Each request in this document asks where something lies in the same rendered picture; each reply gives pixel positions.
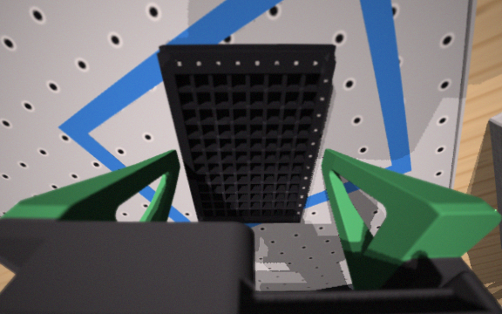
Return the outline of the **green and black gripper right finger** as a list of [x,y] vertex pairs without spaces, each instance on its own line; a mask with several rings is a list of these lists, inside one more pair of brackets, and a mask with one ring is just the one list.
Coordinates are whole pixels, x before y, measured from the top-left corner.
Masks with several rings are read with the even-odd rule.
[[[325,149],[322,174],[354,290],[379,290],[413,258],[461,257],[501,214],[483,199]],[[373,236],[340,175],[386,210]]]

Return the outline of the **blue tape outline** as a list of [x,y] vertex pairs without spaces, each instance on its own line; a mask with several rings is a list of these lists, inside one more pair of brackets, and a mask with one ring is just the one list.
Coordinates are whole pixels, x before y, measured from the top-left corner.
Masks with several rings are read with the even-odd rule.
[[[226,0],[167,44],[218,44],[282,0]],[[411,171],[397,39],[391,0],[360,0],[383,113],[389,169]],[[111,171],[126,167],[88,133],[163,81],[156,51],[58,128]],[[328,201],[327,190],[306,197],[304,208]]]

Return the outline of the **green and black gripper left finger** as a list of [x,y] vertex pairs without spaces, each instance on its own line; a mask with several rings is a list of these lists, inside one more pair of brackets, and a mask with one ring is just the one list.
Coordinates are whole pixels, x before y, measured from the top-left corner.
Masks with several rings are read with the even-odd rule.
[[175,149],[129,167],[21,200],[1,218],[117,222],[118,207],[162,176],[140,222],[167,222],[180,173]]

